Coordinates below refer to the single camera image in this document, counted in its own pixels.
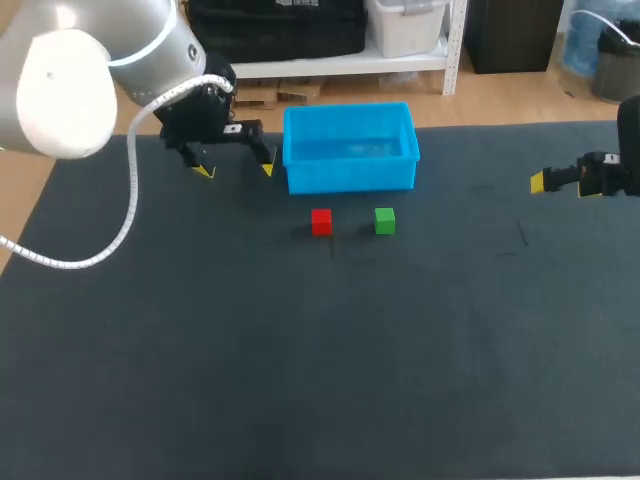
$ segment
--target cable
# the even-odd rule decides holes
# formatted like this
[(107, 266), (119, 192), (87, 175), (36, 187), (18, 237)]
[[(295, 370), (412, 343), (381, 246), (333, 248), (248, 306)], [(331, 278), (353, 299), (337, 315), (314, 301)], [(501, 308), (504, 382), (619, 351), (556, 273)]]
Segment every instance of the cable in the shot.
[(93, 257), (86, 260), (68, 262), (64, 260), (54, 260), (52, 258), (45, 257), (44, 255), (32, 252), (31, 250), (18, 245), (15, 242), (12, 242), (2, 235), (0, 235), (0, 246), (4, 246), (11, 250), (13, 253), (17, 253), (18, 255), (31, 260), (32, 262), (61, 270), (77, 270), (81, 268), (87, 268), (93, 265), (97, 265), (98, 263), (106, 260), (109, 256), (111, 256), (111, 254), (113, 254), (113, 252), (118, 249), (118, 247), (122, 244), (124, 239), (129, 234), (129, 230), (131, 229), (131, 225), (133, 225), (133, 219), (138, 208), (138, 157), (136, 152), (136, 135), (138, 133), (138, 127), (147, 116), (155, 112), (158, 108), (167, 104), (174, 98), (202, 85), (215, 85), (227, 93), (231, 93), (233, 91), (233, 86), (231, 85), (231, 83), (217, 75), (203, 75), (201, 77), (196, 77), (191, 80), (187, 80), (186, 82), (172, 88), (163, 95), (160, 95), (157, 99), (140, 110), (138, 115), (136, 115), (136, 117), (131, 122), (129, 132), (127, 133), (127, 151), (129, 155), (130, 182), (129, 208), (127, 210), (127, 215), (125, 217), (124, 223), (120, 228), (120, 231), (118, 232), (118, 235), (107, 248), (102, 250), (97, 255), (94, 255)]
[(604, 22), (605, 24), (607, 24), (607, 26), (611, 27), (613, 29), (613, 31), (616, 32), (618, 35), (620, 35), (622, 37), (622, 39), (625, 42), (627, 42), (629, 45), (640, 46), (640, 43), (636, 43), (633, 40), (631, 40), (627, 35), (625, 35), (625, 33), (622, 30), (620, 30), (612, 22), (610, 22), (609, 20), (607, 20), (603, 16), (598, 15), (597, 13), (593, 13), (593, 12), (591, 12), (589, 10), (576, 10), (571, 15), (575, 15), (576, 13), (586, 13), (587, 15), (591, 15), (592, 17), (597, 18), (601, 22)]

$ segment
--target black cabinet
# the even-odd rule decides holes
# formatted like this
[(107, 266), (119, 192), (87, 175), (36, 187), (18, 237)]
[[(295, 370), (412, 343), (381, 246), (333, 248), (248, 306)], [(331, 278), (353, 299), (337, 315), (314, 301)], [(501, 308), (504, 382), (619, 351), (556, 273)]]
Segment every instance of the black cabinet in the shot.
[(464, 43), (477, 73), (543, 72), (563, 0), (469, 0)]

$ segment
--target white cable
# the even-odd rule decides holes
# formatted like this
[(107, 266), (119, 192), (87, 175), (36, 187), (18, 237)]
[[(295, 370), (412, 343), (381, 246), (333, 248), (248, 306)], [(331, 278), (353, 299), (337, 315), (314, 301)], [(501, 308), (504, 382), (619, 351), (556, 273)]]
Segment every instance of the white cable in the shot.
[(24, 248), (15, 242), (12, 242), (2, 235), (0, 235), (0, 246), (4, 246), (11, 250), (13, 253), (17, 253), (18, 255), (27, 258), (35, 263), (39, 263), (51, 268), (58, 268), (61, 270), (77, 270), (80, 268), (87, 268), (107, 259), (113, 252), (116, 251), (116, 249), (127, 237), (127, 234), (131, 229), (131, 225), (133, 224), (133, 219), (136, 215), (136, 210), (138, 207), (138, 160), (136, 154), (136, 135), (138, 133), (138, 127), (148, 115), (155, 112), (158, 108), (162, 107), (167, 102), (170, 102), (174, 98), (202, 85), (215, 85), (227, 93), (231, 93), (233, 91), (233, 86), (226, 79), (217, 75), (203, 75), (201, 77), (196, 77), (191, 80), (187, 80), (186, 82), (172, 88), (163, 95), (160, 95), (157, 99), (140, 110), (138, 115), (136, 115), (136, 117), (131, 122), (129, 132), (127, 133), (127, 151), (129, 154), (130, 180), (129, 209), (125, 217), (124, 224), (122, 225), (122, 228), (120, 228), (120, 232), (118, 232), (116, 238), (102, 252), (86, 260), (67, 262), (63, 260), (54, 260), (52, 258), (48, 258), (32, 252), (31, 250)]
[(591, 15), (592, 17), (597, 18), (598, 20), (600, 20), (601, 22), (604, 22), (607, 24), (607, 26), (611, 27), (613, 29), (614, 32), (616, 32), (618, 35), (620, 35), (622, 37), (622, 39), (627, 42), (629, 45), (635, 45), (635, 46), (640, 46), (640, 43), (636, 43), (633, 40), (631, 40), (627, 35), (625, 35), (625, 33), (620, 30), (618, 27), (616, 27), (612, 22), (610, 22), (609, 20), (607, 20), (606, 18), (604, 18), (601, 15), (598, 15), (597, 13), (593, 13), (589, 10), (576, 10), (575, 12), (573, 12), (571, 15), (575, 15), (576, 13), (586, 13), (587, 15)]
[(133, 55), (129, 55), (128, 57), (121, 58), (119, 60), (112, 60), (108, 63), (109, 67), (122, 67), (124, 65), (129, 65), (131, 63), (137, 62), (141, 58), (146, 57), (151, 52), (153, 52), (156, 48), (160, 46), (162, 42), (164, 42), (165, 38), (169, 36), (171, 30), (178, 24), (178, 5), (175, 0), (169, 0), (169, 16), (167, 17), (167, 21), (162, 28), (162, 31), (158, 34), (156, 38), (153, 39), (149, 45), (144, 47), (141, 50), (138, 50)]

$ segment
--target white plastic bin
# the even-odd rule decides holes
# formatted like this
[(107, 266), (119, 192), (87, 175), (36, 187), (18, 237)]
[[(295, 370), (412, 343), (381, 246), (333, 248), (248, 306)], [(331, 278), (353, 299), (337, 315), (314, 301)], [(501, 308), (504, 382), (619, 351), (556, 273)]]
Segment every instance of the white plastic bin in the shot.
[(450, 0), (367, 0), (369, 25), (383, 57), (432, 51)]

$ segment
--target white shelf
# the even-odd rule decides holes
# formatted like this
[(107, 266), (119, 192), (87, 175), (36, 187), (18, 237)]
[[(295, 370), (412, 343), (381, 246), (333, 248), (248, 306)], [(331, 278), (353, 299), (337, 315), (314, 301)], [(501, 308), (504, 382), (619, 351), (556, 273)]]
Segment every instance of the white shelf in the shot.
[(363, 73), (422, 72), (444, 70), (444, 95), (456, 91), (458, 64), (468, 0), (451, 0), (445, 17), (445, 30), (436, 48), (421, 55), (384, 58), (369, 37), (363, 52), (341, 57), (286, 62), (237, 63), (233, 69), (238, 78), (318, 77), (325, 75), (356, 75)]
[(408, 57), (384, 58), (373, 41), (367, 38), (364, 51), (340, 57), (285, 62), (237, 63), (238, 78), (315, 77), (361, 73), (419, 72), (444, 70), (447, 67), (447, 38), (442, 35), (431, 53)]

